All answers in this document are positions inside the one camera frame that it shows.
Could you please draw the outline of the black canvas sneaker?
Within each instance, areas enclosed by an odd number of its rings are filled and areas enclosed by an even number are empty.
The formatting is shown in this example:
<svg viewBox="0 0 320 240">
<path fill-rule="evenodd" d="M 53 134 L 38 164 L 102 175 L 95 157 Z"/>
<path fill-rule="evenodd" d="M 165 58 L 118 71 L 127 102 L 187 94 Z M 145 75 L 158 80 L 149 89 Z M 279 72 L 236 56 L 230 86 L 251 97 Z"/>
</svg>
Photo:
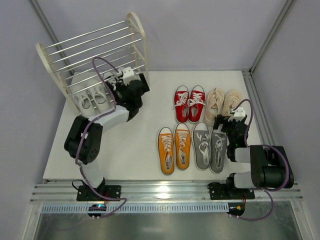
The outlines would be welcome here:
<svg viewBox="0 0 320 240">
<path fill-rule="evenodd" d="M 106 83 L 115 86 L 120 77 L 117 75 L 117 73 L 113 71 L 108 71 L 102 75 L 102 78 Z"/>
</svg>

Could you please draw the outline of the white sneaker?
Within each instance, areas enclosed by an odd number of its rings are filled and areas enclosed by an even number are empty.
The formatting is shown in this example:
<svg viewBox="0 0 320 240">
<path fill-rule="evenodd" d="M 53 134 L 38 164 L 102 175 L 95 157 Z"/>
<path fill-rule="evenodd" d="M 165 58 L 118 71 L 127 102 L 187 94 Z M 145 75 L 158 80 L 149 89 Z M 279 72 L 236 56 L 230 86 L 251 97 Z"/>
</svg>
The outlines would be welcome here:
<svg viewBox="0 0 320 240">
<path fill-rule="evenodd" d="M 113 103 L 111 96 L 106 92 L 106 88 L 102 81 L 98 78 L 91 78 L 88 80 L 88 92 L 93 98 L 95 105 L 100 113 L 108 112 L 112 109 Z"/>
<path fill-rule="evenodd" d="M 86 86 L 81 83 L 71 86 L 70 90 L 74 94 L 71 97 L 78 106 L 81 114 L 86 118 L 90 118 L 96 114 L 96 111 L 87 91 L 84 90 L 85 87 Z"/>
</svg>

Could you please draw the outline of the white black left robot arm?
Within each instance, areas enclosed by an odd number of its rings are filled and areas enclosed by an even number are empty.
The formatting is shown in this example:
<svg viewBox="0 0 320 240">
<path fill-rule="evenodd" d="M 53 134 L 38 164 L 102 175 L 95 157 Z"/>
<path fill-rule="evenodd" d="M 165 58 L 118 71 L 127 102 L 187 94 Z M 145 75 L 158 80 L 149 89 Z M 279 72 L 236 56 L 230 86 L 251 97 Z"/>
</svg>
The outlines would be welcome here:
<svg viewBox="0 0 320 240">
<path fill-rule="evenodd" d="M 103 79 L 98 75 L 98 79 L 102 93 L 109 93 L 112 107 L 92 118 L 77 116 L 64 143 L 64 149 L 79 166 L 83 184 L 93 192 L 105 183 L 95 161 L 101 149 L 103 132 L 132 120 L 143 106 L 142 95 L 150 91 L 143 73 L 128 83 L 123 81 L 123 76 L 113 82 L 110 82 L 111 77 Z"/>
</svg>

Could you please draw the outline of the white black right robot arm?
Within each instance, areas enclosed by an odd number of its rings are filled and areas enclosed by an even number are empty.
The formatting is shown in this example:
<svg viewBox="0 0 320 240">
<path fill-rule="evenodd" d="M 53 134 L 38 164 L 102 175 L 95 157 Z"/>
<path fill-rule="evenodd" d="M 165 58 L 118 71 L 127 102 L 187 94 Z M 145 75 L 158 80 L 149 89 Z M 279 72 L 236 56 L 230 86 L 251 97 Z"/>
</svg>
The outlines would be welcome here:
<svg viewBox="0 0 320 240">
<path fill-rule="evenodd" d="M 247 116 L 215 117 L 213 130 L 221 127 L 211 138 L 214 144 L 212 163 L 217 169 L 222 167 L 222 157 L 233 163 L 249 164 L 249 171 L 231 173 L 225 184 L 230 196 L 239 197 L 252 189 L 263 189 L 271 192 L 290 189 L 294 185 L 294 174 L 283 146 L 246 145 L 248 139 Z"/>
</svg>

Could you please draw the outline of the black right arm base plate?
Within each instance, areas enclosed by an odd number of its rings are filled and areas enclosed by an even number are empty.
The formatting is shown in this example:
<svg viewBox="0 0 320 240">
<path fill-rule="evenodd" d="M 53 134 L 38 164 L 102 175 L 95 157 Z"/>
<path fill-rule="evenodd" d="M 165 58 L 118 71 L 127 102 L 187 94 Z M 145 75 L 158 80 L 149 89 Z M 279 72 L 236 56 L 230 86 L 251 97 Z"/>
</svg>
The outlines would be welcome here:
<svg viewBox="0 0 320 240">
<path fill-rule="evenodd" d="M 211 200 L 254 200 L 255 193 L 246 188 L 236 188 L 226 183 L 212 182 L 207 185 Z"/>
</svg>

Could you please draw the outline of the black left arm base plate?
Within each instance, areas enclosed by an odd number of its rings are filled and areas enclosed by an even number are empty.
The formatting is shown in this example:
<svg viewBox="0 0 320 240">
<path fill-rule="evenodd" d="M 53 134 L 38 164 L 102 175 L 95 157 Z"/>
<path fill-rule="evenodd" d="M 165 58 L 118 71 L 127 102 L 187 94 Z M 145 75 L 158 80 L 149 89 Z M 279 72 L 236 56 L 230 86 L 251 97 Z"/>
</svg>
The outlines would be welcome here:
<svg viewBox="0 0 320 240">
<path fill-rule="evenodd" d="M 106 185 L 102 184 L 95 189 L 100 195 L 106 198 L 119 199 L 121 197 L 120 185 Z M 92 202 L 92 201 L 105 201 L 104 198 L 96 195 L 89 186 L 81 185 L 78 188 L 76 200 L 78 202 Z"/>
</svg>

